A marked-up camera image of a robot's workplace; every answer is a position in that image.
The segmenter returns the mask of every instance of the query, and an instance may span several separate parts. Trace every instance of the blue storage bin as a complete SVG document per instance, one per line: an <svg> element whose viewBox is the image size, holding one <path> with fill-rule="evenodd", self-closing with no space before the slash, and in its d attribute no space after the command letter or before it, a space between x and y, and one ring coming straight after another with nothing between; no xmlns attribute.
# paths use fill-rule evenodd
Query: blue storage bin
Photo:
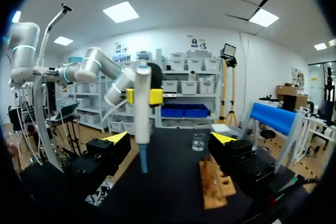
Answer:
<svg viewBox="0 0 336 224"><path fill-rule="evenodd" d="M206 118L208 108L204 104L185 104L184 116L186 118Z"/></svg>
<svg viewBox="0 0 336 224"><path fill-rule="evenodd" d="M72 63L72 62L82 62L82 61L83 61L83 58L73 56L73 57L69 57L69 58L68 58L68 61L69 61L69 63Z"/></svg>
<svg viewBox="0 0 336 224"><path fill-rule="evenodd" d="M184 112L184 104L165 103L161 108L161 116L170 118L182 118Z"/></svg>

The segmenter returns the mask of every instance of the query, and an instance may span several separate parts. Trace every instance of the black tabletop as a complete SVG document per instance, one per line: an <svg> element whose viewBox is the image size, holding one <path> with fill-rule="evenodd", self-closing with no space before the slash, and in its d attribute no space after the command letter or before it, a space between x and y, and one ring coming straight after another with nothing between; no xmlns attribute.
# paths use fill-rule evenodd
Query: black tabletop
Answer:
<svg viewBox="0 0 336 224"><path fill-rule="evenodd" d="M198 161L207 150L192 150L192 134L207 130L157 129L148 146L148 174L141 174L136 156L100 204L114 216L137 221L197 221L230 223L249 208L252 200L236 186L223 208L204 210Z"/></svg>

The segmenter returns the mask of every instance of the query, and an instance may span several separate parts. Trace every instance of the black stool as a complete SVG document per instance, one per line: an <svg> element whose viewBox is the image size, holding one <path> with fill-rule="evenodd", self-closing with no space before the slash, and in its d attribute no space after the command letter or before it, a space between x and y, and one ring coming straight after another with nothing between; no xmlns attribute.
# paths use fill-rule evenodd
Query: black stool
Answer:
<svg viewBox="0 0 336 224"><path fill-rule="evenodd" d="M274 131L271 131L271 130L262 130L261 133L260 133L260 136L265 139L264 143L266 143L266 140L275 138L276 134L275 134ZM263 149L266 150L268 153L271 152L268 147L263 147Z"/></svg>

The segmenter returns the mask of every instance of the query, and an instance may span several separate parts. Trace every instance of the yellow black hazard tape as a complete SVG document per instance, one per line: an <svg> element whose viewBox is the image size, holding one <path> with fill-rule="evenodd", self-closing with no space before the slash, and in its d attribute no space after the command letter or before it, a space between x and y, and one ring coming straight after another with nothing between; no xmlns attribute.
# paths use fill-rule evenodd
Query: yellow black hazard tape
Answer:
<svg viewBox="0 0 336 224"><path fill-rule="evenodd" d="M272 143L274 143L277 147L279 147L279 148L281 148L282 149L282 147L279 145L279 144L277 144L276 142L274 142L272 139L270 139L270 141L272 142ZM312 176L314 176L315 178L318 178L308 167L307 167L307 165L305 165L303 162L299 162L308 172L310 172L310 174L312 175Z"/></svg>

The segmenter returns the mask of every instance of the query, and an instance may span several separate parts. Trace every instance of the ceiling light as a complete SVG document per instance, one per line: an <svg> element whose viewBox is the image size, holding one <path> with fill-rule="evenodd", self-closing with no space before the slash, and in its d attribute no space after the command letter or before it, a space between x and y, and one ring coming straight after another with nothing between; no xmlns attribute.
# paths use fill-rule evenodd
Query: ceiling light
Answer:
<svg viewBox="0 0 336 224"><path fill-rule="evenodd" d="M324 49L327 48L327 46L325 45L325 43L317 44L314 47L316 48L317 51L324 50Z"/></svg>
<svg viewBox="0 0 336 224"><path fill-rule="evenodd" d="M65 38L63 36L59 36L57 39L54 40L54 43L60 44L62 46L67 46L72 42L73 42L72 39L68 39L68 38Z"/></svg>
<svg viewBox="0 0 336 224"><path fill-rule="evenodd" d="M261 26L264 26L264 27L268 27L269 25L271 25L272 23L274 23L278 19L279 19L279 17L275 16L274 14L269 13L268 11L266 11L264 9L260 9L250 19L250 22L261 25Z"/></svg>
<svg viewBox="0 0 336 224"><path fill-rule="evenodd" d="M103 10L103 12L116 23L121 23L127 20L139 18L136 11L128 2L113 5Z"/></svg>
<svg viewBox="0 0 336 224"><path fill-rule="evenodd" d="M12 18L13 23L18 23L20 20L21 12L17 10Z"/></svg>
<svg viewBox="0 0 336 224"><path fill-rule="evenodd" d="M336 39L332 39L331 41L328 42L329 47L336 46Z"/></svg>

